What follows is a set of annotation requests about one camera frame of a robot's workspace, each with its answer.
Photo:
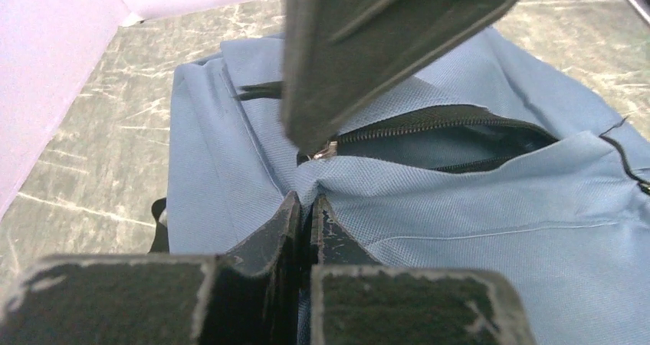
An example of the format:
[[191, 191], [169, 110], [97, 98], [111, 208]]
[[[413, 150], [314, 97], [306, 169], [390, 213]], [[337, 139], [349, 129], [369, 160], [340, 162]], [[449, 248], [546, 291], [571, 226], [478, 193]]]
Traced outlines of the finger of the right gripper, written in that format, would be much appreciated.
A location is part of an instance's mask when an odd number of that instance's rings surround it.
[[302, 152], [518, 0], [285, 0], [281, 122]]

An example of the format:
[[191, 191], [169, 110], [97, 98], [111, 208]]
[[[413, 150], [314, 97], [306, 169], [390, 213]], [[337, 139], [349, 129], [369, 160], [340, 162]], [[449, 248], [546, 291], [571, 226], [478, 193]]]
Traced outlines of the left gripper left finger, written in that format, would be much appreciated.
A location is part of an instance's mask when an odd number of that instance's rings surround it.
[[1, 306], [3, 344], [293, 344], [300, 202], [223, 255], [53, 255]]

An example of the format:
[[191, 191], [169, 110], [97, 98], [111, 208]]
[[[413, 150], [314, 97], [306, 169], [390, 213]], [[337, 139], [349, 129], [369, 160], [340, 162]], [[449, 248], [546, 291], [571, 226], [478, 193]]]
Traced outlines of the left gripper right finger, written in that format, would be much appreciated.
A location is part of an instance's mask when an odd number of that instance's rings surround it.
[[338, 222], [324, 196], [312, 206], [313, 344], [533, 344], [512, 285], [493, 271], [382, 265]]

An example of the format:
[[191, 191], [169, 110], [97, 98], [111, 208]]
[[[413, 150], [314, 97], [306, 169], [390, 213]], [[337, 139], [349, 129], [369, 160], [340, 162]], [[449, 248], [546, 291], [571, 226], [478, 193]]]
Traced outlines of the blue backpack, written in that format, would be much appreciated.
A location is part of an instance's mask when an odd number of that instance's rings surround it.
[[229, 250], [295, 191], [390, 266], [504, 274], [540, 344], [649, 342], [649, 143], [487, 28], [380, 97], [319, 159], [284, 137], [284, 39], [225, 41], [173, 78], [170, 250]]

